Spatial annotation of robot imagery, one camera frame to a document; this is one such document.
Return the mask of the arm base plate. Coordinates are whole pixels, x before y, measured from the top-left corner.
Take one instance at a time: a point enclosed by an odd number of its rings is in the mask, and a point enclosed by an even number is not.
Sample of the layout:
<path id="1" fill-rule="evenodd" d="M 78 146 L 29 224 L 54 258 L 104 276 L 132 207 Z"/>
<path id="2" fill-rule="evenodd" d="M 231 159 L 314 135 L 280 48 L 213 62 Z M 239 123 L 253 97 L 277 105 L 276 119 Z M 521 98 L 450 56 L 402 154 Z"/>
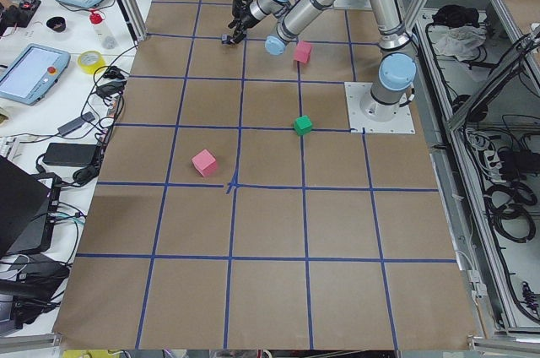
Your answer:
<path id="1" fill-rule="evenodd" d="M 369 0 L 357 0 L 357 1 L 349 1 L 349 0 L 336 0 L 332 8 L 335 10 L 364 10 L 364 11 L 370 11 L 371 5 Z"/>
<path id="2" fill-rule="evenodd" d="M 349 130 L 366 134 L 415 134 L 409 106 L 400 107 L 406 100 L 402 95 L 394 105 L 382 105 L 371 94 L 372 83 L 345 82 L 345 99 Z"/>

